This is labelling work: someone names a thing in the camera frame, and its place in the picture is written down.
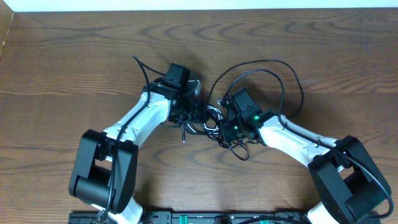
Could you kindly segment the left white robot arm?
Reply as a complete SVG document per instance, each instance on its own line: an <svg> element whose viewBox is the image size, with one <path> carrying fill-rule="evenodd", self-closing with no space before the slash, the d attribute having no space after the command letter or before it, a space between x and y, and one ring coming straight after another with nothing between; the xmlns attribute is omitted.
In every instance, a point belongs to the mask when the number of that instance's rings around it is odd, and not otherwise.
<svg viewBox="0 0 398 224"><path fill-rule="evenodd" d="M200 88L187 67L173 63L147 83L140 100L117 123L82 135L68 190L99 212L72 213L70 223L139 223L143 208L132 196L139 148L164 121L177 126L202 122L203 105L196 98Z"/></svg>

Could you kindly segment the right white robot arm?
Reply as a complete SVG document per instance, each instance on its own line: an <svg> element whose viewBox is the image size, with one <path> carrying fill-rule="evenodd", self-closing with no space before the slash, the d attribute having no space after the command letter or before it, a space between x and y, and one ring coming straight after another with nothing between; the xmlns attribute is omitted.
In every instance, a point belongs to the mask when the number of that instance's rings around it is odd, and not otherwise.
<svg viewBox="0 0 398 224"><path fill-rule="evenodd" d="M391 200L391 188L362 142L354 136L334 139L290 122L276 110L263 111L239 90L219 101L227 143L241 138L278 149L308 168L320 203L306 213L309 223L359 223Z"/></svg>

